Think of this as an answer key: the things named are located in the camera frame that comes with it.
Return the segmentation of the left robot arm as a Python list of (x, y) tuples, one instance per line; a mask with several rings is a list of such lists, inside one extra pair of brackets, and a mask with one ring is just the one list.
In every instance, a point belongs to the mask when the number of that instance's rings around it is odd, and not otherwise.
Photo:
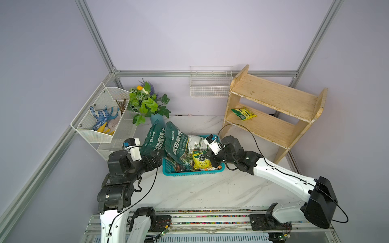
[(135, 206), (131, 197), (141, 192), (134, 182), (140, 182), (143, 173), (157, 170), (164, 155), (163, 150), (155, 150), (135, 161), (128, 151), (120, 150), (109, 156), (109, 173), (97, 196), (103, 243), (155, 243), (171, 230), (169, 224), (158, 225), (153, 207), (138, 208), (129, 217)]

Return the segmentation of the green white tall bag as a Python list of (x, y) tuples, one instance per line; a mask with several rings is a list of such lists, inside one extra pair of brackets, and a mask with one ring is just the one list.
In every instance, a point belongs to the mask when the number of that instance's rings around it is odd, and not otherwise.
[(208, 150), (209, 147), (204, 141), (205, 138), (203, 137), (196, 135), (188, 135), (187, 153), (192, 155), (195, 151)]

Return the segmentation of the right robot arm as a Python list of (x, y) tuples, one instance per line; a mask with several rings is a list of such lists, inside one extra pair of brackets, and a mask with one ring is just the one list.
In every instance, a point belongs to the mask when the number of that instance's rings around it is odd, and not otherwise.
[(298, 197), (288, 204), (272, 204), (267, 212), (271, 220), (279, 224), (308, 221), (319, 228), (330, 227), (338, 200), (327, 178), (314, 179), (285, 169), (260, 153), (245, 151), (233, 136), (218, 141), (216, 136), (209, 135), (204, 143), (210, 148), (206, 158), (214, 167), (233, 164), (239, 171), (264, 178)]

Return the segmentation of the dark green soil bag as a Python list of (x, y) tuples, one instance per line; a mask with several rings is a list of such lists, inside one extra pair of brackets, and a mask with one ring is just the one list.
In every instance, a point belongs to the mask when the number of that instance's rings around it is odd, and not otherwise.
[(165, 151), (165, 140), (166, 140), (166, 128), (159, 120), (156, 120), (147, 136), (146, 139), (140, 148), (141, 156), (147, 156), (151, 154), (152, 151), (160, 151), (161, 157), (164, 159), (167, 156)]
[(187, 171), (194, 171), (194, 161), (188, 150), (188, 136), (171, 121), (166, 123), (165, 151), (169, 157)]

